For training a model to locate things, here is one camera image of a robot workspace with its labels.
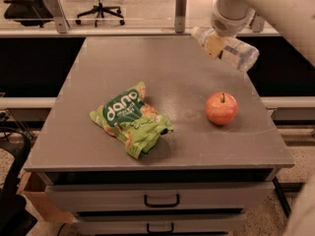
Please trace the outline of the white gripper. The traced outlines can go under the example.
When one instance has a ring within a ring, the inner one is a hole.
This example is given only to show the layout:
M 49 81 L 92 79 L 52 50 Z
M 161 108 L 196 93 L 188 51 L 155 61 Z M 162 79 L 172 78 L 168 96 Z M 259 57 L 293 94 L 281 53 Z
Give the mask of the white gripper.
M 219 12 L 217 8 L 213 9 L 211 16 L 212 28 L 216 31 L 209 35 L 206 51 L 212 59 L 217 59 L 225 47 L 226 38 L 224 36 L 235 37 L 250 22 L 254 11 L 248 8 L 245 15 L 237 19 L 229 19 Z

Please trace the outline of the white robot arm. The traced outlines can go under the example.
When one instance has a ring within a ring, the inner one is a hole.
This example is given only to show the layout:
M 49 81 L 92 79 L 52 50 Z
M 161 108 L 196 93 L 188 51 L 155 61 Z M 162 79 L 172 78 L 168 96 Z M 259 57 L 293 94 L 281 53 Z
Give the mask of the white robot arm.
M 244 28 L 251 10 L 315 65 L 315 0 L 215 0 L 212 27 L 221 36 L 235 36 Z M 312 177 L 297 197 L 283 236 L 314 234 L 314 196 L 315 178 Z

